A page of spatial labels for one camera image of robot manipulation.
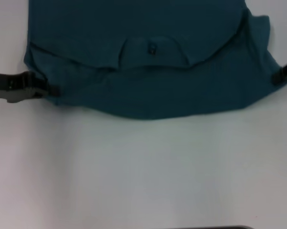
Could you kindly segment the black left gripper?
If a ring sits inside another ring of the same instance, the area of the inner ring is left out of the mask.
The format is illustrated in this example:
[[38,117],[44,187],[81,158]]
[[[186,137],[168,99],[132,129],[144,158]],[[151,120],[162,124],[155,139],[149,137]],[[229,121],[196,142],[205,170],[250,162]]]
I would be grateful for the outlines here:
[[8,103],[18,103],[29,99],[41,99],[46,96],[59,97],[60,89],[56,85],[51,85],[48,79],[34,77],[34,87],[32,84],[31,72],[20,74],[0,74],[0,99]]

